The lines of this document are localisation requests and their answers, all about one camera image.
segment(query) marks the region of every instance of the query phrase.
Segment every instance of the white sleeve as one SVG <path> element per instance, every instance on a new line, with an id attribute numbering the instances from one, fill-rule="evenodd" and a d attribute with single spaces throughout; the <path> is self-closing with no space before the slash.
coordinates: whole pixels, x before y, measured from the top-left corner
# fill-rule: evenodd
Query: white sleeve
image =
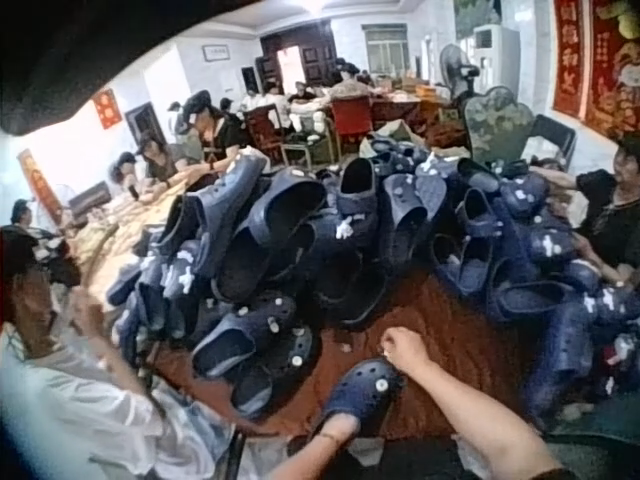
<path id="1" fill-rule="evenodd" d="M 162 435 L 162 418 L 149 399 L 141 395 L 61 372 L 52 376 L 47 386 L 52 413 L 62 421 L 86 421 L 95 427 L 121 426 L 140 429 L 147 436 Z"/>

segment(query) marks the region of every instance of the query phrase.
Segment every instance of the red decoration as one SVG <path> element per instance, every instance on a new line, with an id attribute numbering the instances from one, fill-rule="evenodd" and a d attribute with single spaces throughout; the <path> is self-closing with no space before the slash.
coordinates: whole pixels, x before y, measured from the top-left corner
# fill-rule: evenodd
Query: red decoration
<path id="1" fill-rule="evenodd" d="M 51 220 L 53 220 L 53 223 L 60 225 L 62 220 L 62 204 L 56 194 L 53 193 L 47 179 L 44 178 L 42 170 L 40 170 L 33 155 L 31 155 L 31 151 L 24 150 L 20 152 L 18 154 L 18 161 L 34 196 L 45 208 Z"/>
<path id="2" fill-rule="evenodd" d="M 122 115 L 111 88 L 96 93 L 92 100 L 102 122 L 102 128 L 108 130 L 122 121 Z"/>
<path id="3" fill-rule="evenodd" d="M 640 18 L 633 2 L 590 2 L 593 61 L 585 124 L 609 136 L 640 130 Z"/>
<path id="4" fill-rule="evenodd" d="M 578 118 L 584 78 L 584 22 L 581 0 L 555 0 L 558 76 L 553 109 Z"/>

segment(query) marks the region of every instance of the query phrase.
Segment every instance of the woman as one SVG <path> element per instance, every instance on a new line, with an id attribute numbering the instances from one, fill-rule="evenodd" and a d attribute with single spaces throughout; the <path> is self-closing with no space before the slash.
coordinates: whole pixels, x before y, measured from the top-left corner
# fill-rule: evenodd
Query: woman
<path id="1" fill-rule="evenodd" d="M 33 253 L 36 240 L 3 228 L 0 243 L 5 354 L 12 355 L 14 368 L 26 367 L 16 388 L 38 399 L 38 414 L 75 437 L 80 457 L 121 465 L 134 475 L 154 470 L 166 479 L 211 478 L 215 465 L 206 445 L 180 405 L 157 391 L 149 394 L 120 357 L 104 335 L 101 306 L 86 291 L 72 291 L 71 318 L 65 320 L 81 336 L 71 342 L 68 323 L 52 314 L 48 275 Z M 54 324 L 60 333 L 55 338 Z"/>
<path id="2" fill-rule="evenodd" d="M 247 145 L 246 135 L 238 122 L 230 121 L 222 111 L 211 104 L 208 92 L 202 91 L 193 95 L 185 103 L 182 113 L 185 121 L 200 134 L 213 143 L 214 149 L 224 154 L 222 160 L 211 163 L 217 173 L 226 172 L 227 168 Z"/>
<path id="3" fill-rule="evenodd" d="M 136 157 L 131 152 L 122 152 L 116 163 L 111 167 L 109 179 L 116 185 L 127 190 L 138 183 L 136 176 Z"/>
<path id="4" fill-rule="evenodd" d="M 562 468 L 544 441 L 520 417 L 434 363 L 420 335 L 388 329 L 381 348 L 389 362 L 431 395 L 451 426 L 486 459 L 497 480 L 577 480 Z M 359 430 L 358 419 L 338 413 L 270 480 L 315 480 Z"/>
<path id="5" fill-rule="evenodd" d="M 627 282 L 640 266 L 640 133 L 626 132 L 617 143 L 613 174 L 601 169 L 574 177 L 530 168 L 551 184 L 587 198 L 587 216 L 576 230 L 575 243 L 614 284 Z"/>
<path id="6" fill-rule="evenodd" d="M 208 163 L 189 156 L 184 145 L 166 144 L 151 132 L 142 134 L 137 153 L 147 163 L 145 185 L 152 200 L 185 179 L 194 183 L 212 170 Z"/>

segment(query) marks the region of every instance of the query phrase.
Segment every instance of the red wall hanging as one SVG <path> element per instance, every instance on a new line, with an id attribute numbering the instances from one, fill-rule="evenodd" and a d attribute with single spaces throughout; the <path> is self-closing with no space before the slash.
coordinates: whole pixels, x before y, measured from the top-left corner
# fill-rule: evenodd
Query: red wall hanging
<path id="1" fill-rule="evenodd" d="M 603 135 L 640 130 L 640 18 L 631 1 L 590 3 L 593 61 L 585 124 Z"/>
<path id="2" fill-rule="evenodd" d="M 98 111 L 102 128 L 108 130 L 122 121 L 122 115 L 111 88 L 96 93 L 92 100 Z"/>
<path id="3" fill-rule="evenodd" d="M 553 109 L 578 118 L 584 85 L 584 21 L 581 0 L 554 0 L 558 73 Z"/>

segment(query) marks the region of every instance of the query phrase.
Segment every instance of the wooden chair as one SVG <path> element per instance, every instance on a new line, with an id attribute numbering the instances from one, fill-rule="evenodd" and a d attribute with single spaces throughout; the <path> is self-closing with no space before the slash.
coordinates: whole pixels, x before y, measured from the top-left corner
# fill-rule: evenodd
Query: wooden chair
<path id="1" fill-rule="evenodd" d="M 282 129 L 276 128 L 269 118 L 273 115 L 278 119 L 278 124 L 282 125 L 275 105 L 266 105 L 245 112 L 244 118 L 255 147 L 274 163 L 278 163 L 283 161 L 280 146 L 284 143 L 284 133 Z"/>
<path id="2" fill-rule="evenodd" d="M 338 145 L 338 162 L 342 161 L 342 140 L 362 140 L 373 130 L 371 101 L 369 97 L 336 98 L 331 101 L 333 121 Z"/>

